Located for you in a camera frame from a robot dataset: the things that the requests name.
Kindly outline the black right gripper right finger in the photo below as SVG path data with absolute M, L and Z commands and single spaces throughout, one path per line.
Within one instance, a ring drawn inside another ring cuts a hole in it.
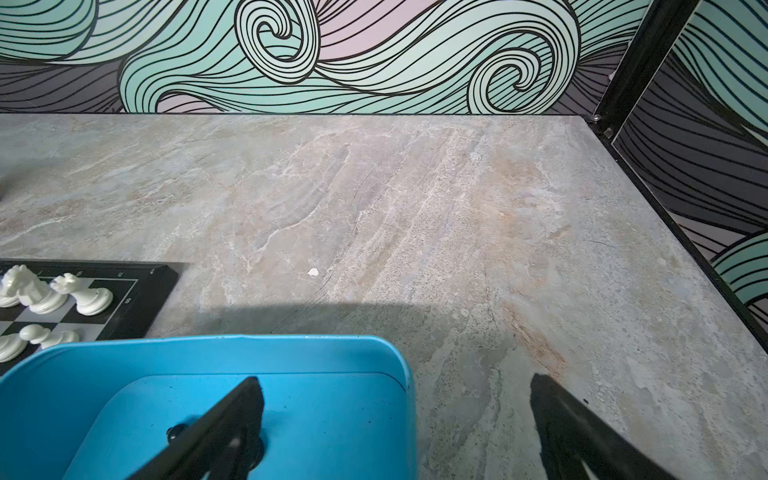
M 671 479 L 552 377 L 535 374 L 530 406 L 549 479 Z

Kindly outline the blue plastic tray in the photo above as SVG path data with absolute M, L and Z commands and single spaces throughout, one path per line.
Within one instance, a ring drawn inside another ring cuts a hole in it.
M 254 479 L 414 479 L 415 383 L 373 336 L 196 336 L 38 352 L 1 378 L 5 479 L 126 479 L 243 380 L 265 400 Z

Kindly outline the black enclosure corner post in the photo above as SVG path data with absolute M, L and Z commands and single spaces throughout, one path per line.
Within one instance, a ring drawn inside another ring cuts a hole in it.
M 650 3 L 590 120 L 600 139 L 611 141 L 620 131 L 698 5 L 697 0 Z

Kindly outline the white rook chess piece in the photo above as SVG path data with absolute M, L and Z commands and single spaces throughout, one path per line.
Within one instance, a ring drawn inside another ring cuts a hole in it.
M 71 273 L 64 273 L 53 279 L 51 288 L 62 295 L 75 299 L 76 310 L 83 316 L 95 316 L 105 311 L 114 299 L 113 293 L 104 288 L 91 288 Z

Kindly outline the white pawn right edge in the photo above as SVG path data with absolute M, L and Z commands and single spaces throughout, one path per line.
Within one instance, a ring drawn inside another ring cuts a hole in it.
M 41 349 L 80 341 L 80 336 L 75 331 L 52 332 L 50 329 L 38 324 L 23 327 L 19 332 L 19 336 L 22 340 L 37 345 Z

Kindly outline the black and silver chessboard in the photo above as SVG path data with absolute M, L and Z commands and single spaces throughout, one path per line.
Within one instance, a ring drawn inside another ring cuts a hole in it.
M 153 262 L 3 258 L 1 271 L 21 264 L 47 282 L 64 273 L 75 274 L 91 288 L 110 290 L 113 301 L 105 311 L 90 317 L 76 311 L 74 299 L 45 315 L 34 314 L 21 304 L 3 308 L 3 335 L 39 324 L 53 332 L 72 330 L 82 342 L 142 338 L 179 278 L 179 273 L 170 265 Z

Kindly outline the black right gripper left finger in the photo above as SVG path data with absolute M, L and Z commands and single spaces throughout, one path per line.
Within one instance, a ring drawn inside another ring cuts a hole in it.
M 245 378 L 131 477 L 246 479 L 265 454 L 264 408 L 258 378 Z

